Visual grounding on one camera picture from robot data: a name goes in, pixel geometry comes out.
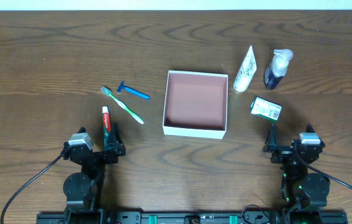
wood grain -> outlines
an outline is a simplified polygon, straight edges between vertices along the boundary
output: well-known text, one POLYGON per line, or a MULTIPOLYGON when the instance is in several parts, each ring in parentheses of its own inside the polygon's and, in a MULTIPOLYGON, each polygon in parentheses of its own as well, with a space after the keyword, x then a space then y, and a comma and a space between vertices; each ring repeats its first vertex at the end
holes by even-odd
MULTIPOLYGON (((103 105, 127 147, 107 169, 108 207, 278 207, 282 173, 261 152, 270 124, 249 114, 256 95, 283 106, 280 141, 289 144, 310 122, 327 145, 313 165, 352 184, 352 11, 0 12, 0 212, 80 126, 96 150, 103 146, 103 105), (232 80, 250 45, 257 72, 235 95, 232 80), (267 91, 263 73, 274 49, 291 49, 294 58, 267 91), (229 74, 224 139, 163 135, 168 70, 229 74), (151 96, 119 95, 145 125, 100 93, 122 80, 151 96)), ((62 211, 63 181, 78 171, 59 161, 15 199, 6 223, 62 211)), ((345 210, 352 222, 352 191, 332 182, 327 208, 345 210)))

open box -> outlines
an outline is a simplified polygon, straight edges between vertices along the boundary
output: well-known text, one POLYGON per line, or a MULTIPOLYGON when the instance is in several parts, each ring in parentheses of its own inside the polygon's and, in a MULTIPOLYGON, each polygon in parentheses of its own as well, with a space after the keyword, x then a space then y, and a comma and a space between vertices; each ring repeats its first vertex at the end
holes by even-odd
POLYGON ((164 134, 222 139, 227 128, 228 75, 169 71, 164 134))

barcode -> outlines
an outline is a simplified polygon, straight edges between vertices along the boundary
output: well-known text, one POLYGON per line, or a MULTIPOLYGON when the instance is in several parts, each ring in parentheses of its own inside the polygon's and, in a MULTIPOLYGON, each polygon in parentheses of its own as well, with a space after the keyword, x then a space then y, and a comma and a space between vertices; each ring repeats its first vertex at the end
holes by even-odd
POLYGON ((279 114, 280 114, 280 111, 274 111, 273 118, 277 119, 279 114))

toothbrush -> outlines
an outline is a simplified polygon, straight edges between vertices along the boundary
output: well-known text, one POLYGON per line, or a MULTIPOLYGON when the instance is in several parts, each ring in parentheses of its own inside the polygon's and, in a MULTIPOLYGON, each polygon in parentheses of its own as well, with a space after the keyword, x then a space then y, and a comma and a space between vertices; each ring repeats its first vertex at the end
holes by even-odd
POLYGON ((101 92, 104 93, 106 96, 111 97, 115 102, 124 110, 126 110, 137 122, 144 124, 143 119, 139 117, 139 115, 135 114, 135 112, 131 111, 121 100, 117 99, 115 96, 113 96, 113 92, 105 86, 101 87, 101 92))

black cable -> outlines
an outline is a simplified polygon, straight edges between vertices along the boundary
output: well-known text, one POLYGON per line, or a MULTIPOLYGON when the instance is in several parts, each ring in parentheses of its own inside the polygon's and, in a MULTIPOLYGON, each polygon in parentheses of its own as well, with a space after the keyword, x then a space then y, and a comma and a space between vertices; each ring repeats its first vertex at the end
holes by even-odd
POLYGON ((349 188, 350 190, 352 190, 352 186, 351 186, 350 184, 347 184, 347 183, 343 182, 342 180, 339 180, 339 179, 337 179, 337 178, 335 178, 335 177, 333 177, 333 176, 331 176, 331 175, 328 175, 328 174, 326 174, 326 173, 324 173, 324 172, 322 172, 322 171, 320 171, 320 170, 318 170, 318 169, 316 169, 316 168, 314 168, 314 167, 308 165, 308 164, 300 157, 299 153, 298 153, 297 151, 295 151, 295 152, 296 152, 295 154, 296 154, 296 156, 297 156, 297 158, 298 158, 298 160, 299 160, 299 162, 300 162, 301 164, 303 164, 303 165, 306 166, 307 168, 311 169, 312 171, 314 171, 314 172, 316 172, 316 173, 318 173, 318 174, 321 174, 322 176, 324 176, 324 177, 326 177, 326 178, 328 178, 328 179, 331 179, 331 180, 333 180, 333 181, 335 181, 335 182, 337 182, 337 183, 339 183, 339 184, 341 184, 341 185, 343 185, 343 186, 349 188))
POLYGON ((49 168, 51 168, 59 159, 61 159, 63 156, 59 155, 53 162, 51 162, 46 168, 44 168, 42 171, 40 171, 35 177, 31 178, 28 180, 27 183, 25 183, 20 189, 14 193, 14 195, 9 199, 7 204, 4 206, 2 210, 2 215, 1 215, 1 224, 4 224, 4 214, 6 213, 6 210, 10 203, 12 203, 13 199, 22 191, 24 190, 29 184, 31 184, 32 181, 34 181, 36 178, 38 178, 40 175, 42 175, 44 172, 46 172, 49 168))
POLYGON ((244 222, 246 222, 246 223, 248 223, 248 224, 252 224, 251 222, 249 222, 249 221, 247 221, 247 220, 245 219, 245 210, 246 210, 247 208, 249 208, 249 207, 252 207, 252 206, 253 206, 253 207, 257 207, 258 209, 260 209, 260 211, 263 213, 263 215, 264 215, 266 218, 269 219, 268 222, 265 222, 265 223, 262 223, 262 224, 270 223, 270 221, 271 221, 270 216, 269 216, 268 214, 264 213, 264 212, 263 212, 263 209, 262 209, 261 207, 259 207, 258 205, 255 205, 255 204, 250 204, 250 205, 245 206, 245 208, 244 208, 243 211, 241 212, 241 218, 244 220, 244 222))

